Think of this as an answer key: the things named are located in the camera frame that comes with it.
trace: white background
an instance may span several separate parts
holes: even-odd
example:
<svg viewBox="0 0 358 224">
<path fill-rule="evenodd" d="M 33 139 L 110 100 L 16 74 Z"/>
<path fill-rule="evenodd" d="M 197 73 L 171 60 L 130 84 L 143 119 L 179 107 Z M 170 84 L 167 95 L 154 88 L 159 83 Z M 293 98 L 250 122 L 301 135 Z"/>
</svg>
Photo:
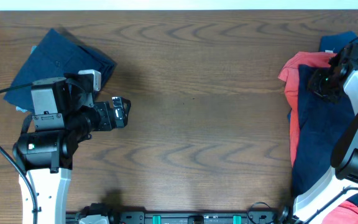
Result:
<svg viewBox="0 0 358 224">
<path fill-rule="evenodd" d="M 0 10 L 358 9 L 358 0 L 0 0 Z"/>
</svg>

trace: dark blue fabric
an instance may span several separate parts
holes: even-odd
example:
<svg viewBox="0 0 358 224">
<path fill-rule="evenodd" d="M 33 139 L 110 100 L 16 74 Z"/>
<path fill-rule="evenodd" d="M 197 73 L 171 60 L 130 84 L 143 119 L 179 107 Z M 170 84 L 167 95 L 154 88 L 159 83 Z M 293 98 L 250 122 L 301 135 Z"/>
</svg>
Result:
<svg viewBox="0 0 358 224">
<path fill-rule="evenodd" d="M 77 74 L 80 70 L 95 69 L 102 75 L 102 87 L 114 70 L 110 59 L 89 47 L 80 47 L 51 29 L 30 54 L 11 86 L 34 82 L 43 78 L 62 77 L 64 73 Z M 9 103 L 34 112 L 31 87 L 8 92 Z"/>
<path fill-rule="evenodd" d="M 300 138 L 292 170 L 295 197 L 305 193 L 328 170 L 334 146 L 354 118 L 347 96 L 333 104 L 307 90 L 308 80 L 315 70 L 307 65 L 299 66 Z M 348 201 L 358 206 L 358 194 Z"/>
<path fill-rule="evenodd" d="M 327 35 L 321 38 L 320 42 L 320 52 L 325 52 L 326 50 L 332 50 L 334 53 L 338 53 L 343 47 L 345 47 L 351 40 L 355 39 L 357 35 L 352 32 L 345 32 L 342 34 L 336 35 Z"/>
</svg>

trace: wood grain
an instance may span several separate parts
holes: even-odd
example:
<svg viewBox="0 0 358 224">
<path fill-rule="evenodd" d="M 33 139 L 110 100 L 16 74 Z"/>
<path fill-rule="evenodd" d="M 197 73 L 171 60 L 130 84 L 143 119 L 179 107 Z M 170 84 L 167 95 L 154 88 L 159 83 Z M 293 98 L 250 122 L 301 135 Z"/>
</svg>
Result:
<svg viewBox="0 0 358 224">
<path fill-rule="evenodd" d="M 290 197 L 280 69 L 322 35 L 358 33 L 358 11 L 0 12 L 0 89 L 51 27 L 118 63 L 99 100 L 132 101 L 125 129 L 80 144 L 68 210 L 242 210 Z M 9 151 L 24 117 L 0 96 Z M 17 180 L 0 156 L 0 223 L 21 222 Z"/>
</svg>

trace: pink fabric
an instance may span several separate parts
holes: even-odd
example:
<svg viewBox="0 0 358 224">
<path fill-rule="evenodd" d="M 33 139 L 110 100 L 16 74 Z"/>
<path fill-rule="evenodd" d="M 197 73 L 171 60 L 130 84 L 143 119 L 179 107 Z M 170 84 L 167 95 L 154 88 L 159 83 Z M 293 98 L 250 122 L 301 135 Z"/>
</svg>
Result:
<svg viewBox="0 0 358 224">
<path fill-rule="evenodd" d="M 292 165 L 295 162 L 300 134 L 298 117 L 298 67 L 299 65 L 308 65 L 311 67 L 328 68 L 328 61 L 333 56 L 335 56 L 335 54 L 325 52 L 298 52 L 284 65 L 278 76 L 279 79 L 286 82 L 284 94 L 292 108 L 290 121 L 290 157 Z M 348 201 L 345 201 L 331 211 L 324 218 L 323 223 L 358 224 L 358 207 Z"/>
</svg>

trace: brown wooden tabletop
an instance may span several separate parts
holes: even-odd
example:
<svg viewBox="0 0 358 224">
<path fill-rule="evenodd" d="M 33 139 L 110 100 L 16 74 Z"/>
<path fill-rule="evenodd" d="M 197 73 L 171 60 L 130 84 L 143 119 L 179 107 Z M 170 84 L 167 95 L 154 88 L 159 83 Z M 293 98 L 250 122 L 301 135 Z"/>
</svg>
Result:
<svg viewBox="0 0 358 224">
<path fill-rule="evenodd" d="M 280 69 L 322 35 L 358 33 L 358 11 L 0 12 L 0 89 L 51 27 L 117 62 L 98 100 L 132 101 L 125 129 L 80 144 L 67 210 L 245 210 L 290 198 Z M 0 96 L 9 153 L 24 117 Z M 21 222 L 18 179 L 0 155 L 0 223 Z"/>
</svg>

